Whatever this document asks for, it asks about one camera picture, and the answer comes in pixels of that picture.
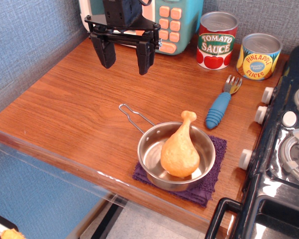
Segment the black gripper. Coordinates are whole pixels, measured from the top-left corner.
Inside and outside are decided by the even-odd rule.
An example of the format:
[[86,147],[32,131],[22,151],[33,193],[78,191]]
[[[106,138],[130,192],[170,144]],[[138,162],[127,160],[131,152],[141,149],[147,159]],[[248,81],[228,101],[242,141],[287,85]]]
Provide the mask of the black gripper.
[[[159,38],[160,25],[143,16],[143,7],[150,6],[151,1],[143,0],[104,0],[104,13],[99,15],[86,15],[84,21],[88,23],[89,30],[94,26],[101,26],[102,32],[119,31],[144,31],[153,33],[150,42],[140,41],[137,44],[137,58],[140,75],[148,72],[153,65],[155,49],[162,46]],[[101,64],[109,69],[116,61],[115,45],[110,42],[106,35],[90,34],[93,47]]]

